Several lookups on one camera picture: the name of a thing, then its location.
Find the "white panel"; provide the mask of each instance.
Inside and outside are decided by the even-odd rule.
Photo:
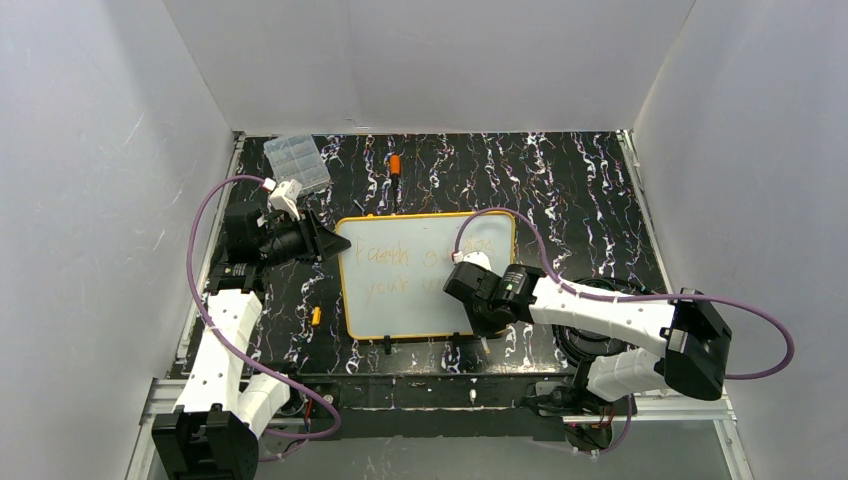
[[[123,478],[232,136],[160,2],[0,10],[3,477]]]
[[[378,131],[631,128],[691,0],[351,2]]]
[[[697,2],[636,124],[676,286],[761,305],[795,336],[783,373],[726,384],[756,478],[848,472],[846,44],[844,2]],[[772,327],[721,311],[730,372],[780,359]]]
[[[165,0],[248,133],[631,128],[692,3]]]
[[[164,0],[233,130],[354,131],[347,0]]]

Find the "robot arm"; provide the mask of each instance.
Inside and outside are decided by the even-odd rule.
[[[611,294],[572,286],[579,293]],[[575,327],[638,347],[581,364],[569,395],[560,402],[566,408],[569,404],[585,405],[587,397],[603,405],[660,388],[673,388],[700,400],[717,400],[722,395],[731,331],[708,302],[606,303],[581,299],[579,293],[564,292],[534,267],[510,265],[503,276],[498,276],[479,252],[457,263],[444,290],[463,303],[472,330],[481,337],[520,320]]]
[[[204,292],[214,328],[242,352],[262,314],[266,268],[323,262],[350,247],[311,210],[298,211],[299,191],[297,182],[280,184],[268,215],[255,202],[234,203],[224,214],[223,248],[213,256]],[[169,479],[253,478],[258,438],[291,393],[265,374],[240,391],[243,367],[207,327],[173,412],[154,419],[153,440]]]

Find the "black tabletop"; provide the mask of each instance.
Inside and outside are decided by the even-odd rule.
[[[549,260],[564,278],[613,276],[664,291],[662,275],[615,133],[315,136],[331,187],[301,199],[330,230],[340,219],[388,214],[389,157],[402,159],[398,213],[468,212],[505,206],[527,215],[545,239]],[[272,177],[262,144],[248,138],[238,173]],[[238,184],[230,202],[265,194]],[[517,225],[516,262],[538,265],[530,230]],[[445,338],[358,342],[346,332],[337,259],[276,267],[265,310],[251,340],[263,363],[291,361],[304,374],[516,374],[566,368],[549,327],[523,323],[489,340],[454,345]],[[314,307],[321,323],[310,325]],[[202,331],[196,322],[187,362]]]

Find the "purple cable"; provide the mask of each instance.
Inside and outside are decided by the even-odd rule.
[[[724,378],[728,380],[755,380],[759,378],[765,378],[786,368],[787,365],[792,361],[792,358],[795,356],[795,341],[792,339],[792,335],[789,333],[789,330],[784,326],[780,321],[772,316],[770,313],[762,310],[760,308],[748,305],[746,303],[739,302],[732,298],[727,297],[719,297],[713,295],[687,295],[681,293],[672,293],[672,294],[656,294],[656,295],[639,295],[639,296],[627,296],[627,297],[614,297],[610,295],[595,295],[592,293],[578,293],[578,291],[566,283],[559,275],[554,271],[553,266],[548,261],[548,252],[545,248],[545,241],[542,239],[542,235],[539,233],[539,230],[533,225],[533,222],[530,221],[527,217],[521,214],[521,212],[512,210],[506,207],[492,207],[492,208],[484,208],[479,210],[465,219],[462,222],[462,226],[459,227],[459,232],[456,234],[456,242],[454,243],[454,253],[459,252],[459,244],[462,240],[462,233],[465,231],[465,228],[471,222],[471,220],[479,217],[480,215],[489,213],[489,212],[506,212],[517,218],[519,218],[522,222],[527,224],[530,227],[530,230],[533,232],[533,236],[536,237],[536,243],[539,244],[539,260],[542,262],[542,269],[545,271],[552,280],[556,281],[563,290],[567,291],[572,295],[577,295],[578,298],[586,298],[589,300],[595,300],[599,302],[610,302],[612,303],[615,298],[617,298],[618,303],[635,303],[635,302],[653,302],[657,300],[700,300],[705,302],[713,302],[713,303],[722,303],[724,305],[729,305],[731,307],[736,307],[741,310],[745,310],[747,312],[753,313],[759,317],[762,317],[767,322],[780,331],[780,334],[783,335],[783,340],[786,342],[786,354],[783,356],[783,359],[775,366],[763,370],[761,372],[754,373],[737,373],[737,374],[728,374],[725,375]],[[615,448],[617,448],[621,442],[624,440],[624,437],[627,436],[627,432],[630,431],[630,421],[633,417],[633,410],[630,405],[630,401],[627,402],[627,421],[624,423],[624,430],[619,435],[618,439],[613,442],[609,447],[600,450],[600,453],[609,453]]]
[[[275,437],[293,438],[293,439],[299,439],[299,440],[306,440],[306,439],[310,439],[310,438],[328,437],[328,436],[336,433],[336,431],[338,431],[339,427],[341,427],[341,425],[342,425],[342,417],[341,417],[341,415],[339,415],[338,410],[336,410],[333,407],[332,404],[330,404],[329,402],[324,400],[324,397],[313,392],[312,390],[307,388],[305,385],[300,384],[298,382],[295,382],[294,380],[286,377],[285,375],[282,375],[278,372],[275,372],[274,370],[271,370],[270,368],[262,365],[261,363],[257,362],[256,360],[248,357],[244,352],[242,352],[241,350],[236,348],[235,345],[230,343],[230,341],[227,340],[227,337],[225,337],[224,334],[222,334],[217,328],[214,328],[215,323],[212,321],[212,317],[209,316],[209,311],[206,310],[206,307],[203,305],[203,299],[200,298],[200,292],[197,291],[197,282],[194,279],[194,266],[193,266],[191,256],[192,256],[192,252],[194,251],[194,241],[197,238],[197,229],[200,225],[200,218],[203,215],[203,211],[206,209],[206,206],[212,200],[212,197],[214,197],[215,194],[218,193],[218,190],[221,190],[222,188],[224,188],[224,186],[227,185],[228,183],[233,183],[233,182],[236,182],[238,180],[251,180],[251,181],[259,183],[260,185],[265,183],[264,178],[256,177],[254,175],[235,175],[235,176],[227,178],[227,179],[221,181],[219,184],[215,185],[215,187],[206,195],[206,198],[203,199],[203,202],[201,202],[201,204],[200,204],[200,209],[197,211],[197,215],[195,215],[195,217],[194,217],[194,223],[192,223],[192,225],[191,225],[191,235],[189,236],[189,239],[188,239],[188,254],[186,255],[186,275],[188,276],[188,288],[191,291],[191,296],[194,299],[195,305],[197,305],[197,310],[200,312],[201,318],[203,318],[203,323],[205,323],[207,327],[212,328],[212,333],[215,335],[215,337],[218,339],[218,341],[220,341],[221,344],[224,345],[224,347],[226,347],[227,350],[229,350],[233,355],[235,355],[237,358],[239,358],[244,363],[253,367],[255,370],[258,370],[258,371],[260,371],[260,372],[262,372],[266,375],[269,375],[270,377],[285,383],[289,387],[291,387],[291,388],[303,393],[307,397],[311,398],[312,400],[317,402],[318,405],[321,405],[328,412],[330,412],[330,415],[333,416],[333,420],[335,420],[332,427],[330,427],[329,429],[324,430],[322,432],[288,433],[288,432],[280,432],[280,431],[273,430],[273,429],[266,429],[265,433],[267,433],[269,435],[273,435]],[[296,450],[297,449],[292,449],[292,450],[289,451],[289,453],[296,451]]]

